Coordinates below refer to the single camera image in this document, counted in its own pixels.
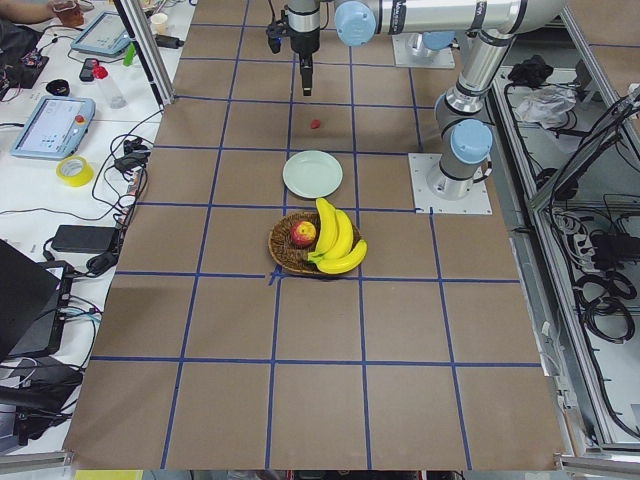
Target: bottle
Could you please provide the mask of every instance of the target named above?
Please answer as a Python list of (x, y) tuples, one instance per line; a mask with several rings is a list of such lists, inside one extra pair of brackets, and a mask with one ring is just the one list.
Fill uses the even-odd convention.
[(118, 88), (113, 77), (109, 76), (109, 72), (102, 65), (96, 65), (93, 67), (93, 78), (102, 90), (107, 103), (111, 108), (122, 108), (127, 104), (124, 99), (124, 95)]

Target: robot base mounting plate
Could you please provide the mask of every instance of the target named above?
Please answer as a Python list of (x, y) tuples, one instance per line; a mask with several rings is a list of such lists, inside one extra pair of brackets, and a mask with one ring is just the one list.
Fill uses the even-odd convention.
[[(491, 215), (491, 203), (487, 188), (482, 183), (475, 183), (469, 194), (460, 200), (446, 200), (439, 197), (427, 186), (429, 170), (440, 161), (439, 153), (410, 153), (409, 168), (411, 186), (413, 187), (413, 203), (417, 213), (453, 213), (459, 215)], [(478, 168), (476, 177), (482, 176)]]

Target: bunch of bananas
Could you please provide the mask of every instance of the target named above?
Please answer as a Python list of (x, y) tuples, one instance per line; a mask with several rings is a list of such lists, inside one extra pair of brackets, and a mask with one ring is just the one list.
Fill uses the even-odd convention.
[(316, 248), (308, 255), (323, 273), (337, 275), (356, 268), (367, 254), (367, 242), (360, 239), (353, 247), (351, 219), (326, 199), (316, 199), (320, 215), (320, 235)]

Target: wicker basket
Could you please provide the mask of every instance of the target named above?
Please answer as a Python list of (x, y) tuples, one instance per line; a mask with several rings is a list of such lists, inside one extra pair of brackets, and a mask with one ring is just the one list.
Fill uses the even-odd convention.
[[(296, 247), (291, 243), (291, 227), (299, 221), (306, 220), (313, 223), (318, 235), (320, 234), (320, 216), (317, 212), (295, 212), (287, 215), (271, 229), (269, 233), (269, 253), (278, 265), (290, 272), (303, 275), (324, 275), (314, 263), (307, 261), (307, 255), (312, 252), (316, 243), (306, 248)], [(360, 240), (360, 232), (353, 225), (353, 245)]]

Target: white plate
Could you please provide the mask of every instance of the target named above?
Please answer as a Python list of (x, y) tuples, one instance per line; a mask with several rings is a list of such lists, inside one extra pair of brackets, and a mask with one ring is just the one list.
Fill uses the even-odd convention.
[(342, 166), (328, 153), (307, 150), (287, 160), (282, 178), (287, 188), (300, 197), (326, 197), (340, 186)]

